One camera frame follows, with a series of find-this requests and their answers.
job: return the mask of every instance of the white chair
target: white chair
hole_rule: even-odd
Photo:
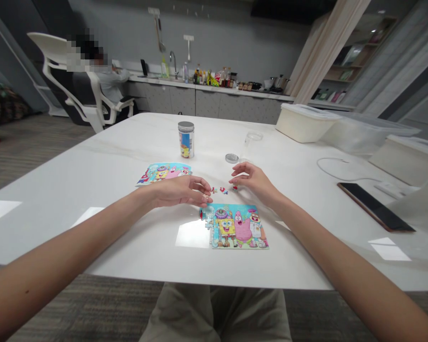
[[[86,113],[95,111],[103,118],[104,124],[114,124],[117,113],[128,107],[128,117],[133,115],[133,98],[124,97],[118,104],[112,103],[103,95],[100,86],[100,80],[95,72],[77,72],[73,75],[73,85],[81,101],[81,108]]]
[[[105,125],[102,112],[99,112],[96,108],[92,110],[91,107],[83,106],[81,102],[51,74],[51,69],[67,71],[67,40],[38,32],[29,32],[27,35],[43,53],[43,74],[67,95],[65,103],[74,106],[81,118],[90,123],[95,133],[101,132]]]

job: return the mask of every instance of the patrick star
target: patrick star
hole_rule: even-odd
[[[249,244],[250,247],[257,247],[255,239],[252,238],[252,231],[250,229],[251,219],[248,218],[243,221],[241,212],[238,210],[234,215],[234,229],[236,231],[236,241],[238,241],[239,248],[243,248],[243,244]]]
[[[176,167],[173,166],[170,168],[169,173],[166,175],[165,179],[175,178],[178,176],[178,174],[181,172],[181,170],[176,170]]]

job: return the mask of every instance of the cylindrical puzzle container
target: cylindrical puzzle container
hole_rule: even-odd
[[[194,131],[195,125],[188,121],[181,121],[177,124],[179,129],[179,145],[183,158],[192,158],[194,154]]]

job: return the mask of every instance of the gray carpet floor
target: gray carpet floor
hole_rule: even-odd
[[[0,189],[92,135],[47,115],[1,126]],[[137,341],[162,285],[80,275],[10,341]],[[375,341],[336,291],[284,293],[294,341]],[[428,292],[408,294],[428,313]]]

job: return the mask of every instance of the electrical outlet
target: electrical outlet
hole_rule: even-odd
[[[160,10],[154,7],[148,7],[147,10],[149,11],[149,14],[160,15]]]

